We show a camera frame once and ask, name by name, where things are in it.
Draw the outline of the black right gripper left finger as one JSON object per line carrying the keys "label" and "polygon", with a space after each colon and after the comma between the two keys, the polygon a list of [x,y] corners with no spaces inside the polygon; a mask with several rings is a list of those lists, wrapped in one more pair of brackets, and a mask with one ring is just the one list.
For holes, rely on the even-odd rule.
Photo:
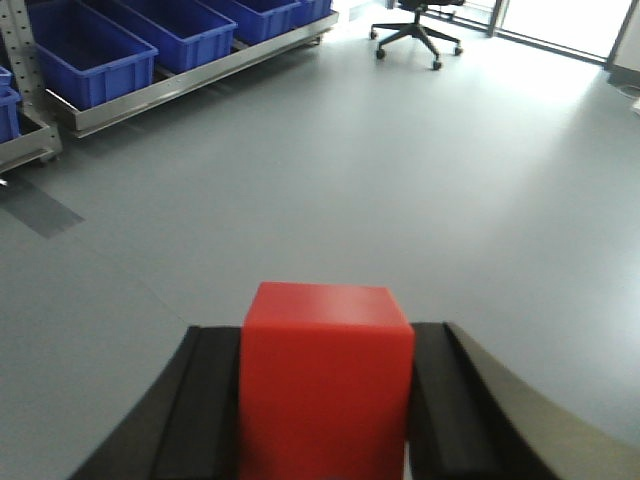
{"label": "black right gripper left finger", "polygon": [[75,479],[235,479],[240,330],[187,329],[154,383]]}

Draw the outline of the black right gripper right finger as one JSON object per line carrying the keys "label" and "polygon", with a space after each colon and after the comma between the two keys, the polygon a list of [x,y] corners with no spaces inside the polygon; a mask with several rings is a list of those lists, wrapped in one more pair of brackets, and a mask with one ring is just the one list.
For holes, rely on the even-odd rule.
{"label": "black right gripper right finger", "polygon": [[639,451],[551,401],[452,323],[419,322],[415,479],[636,479]]}

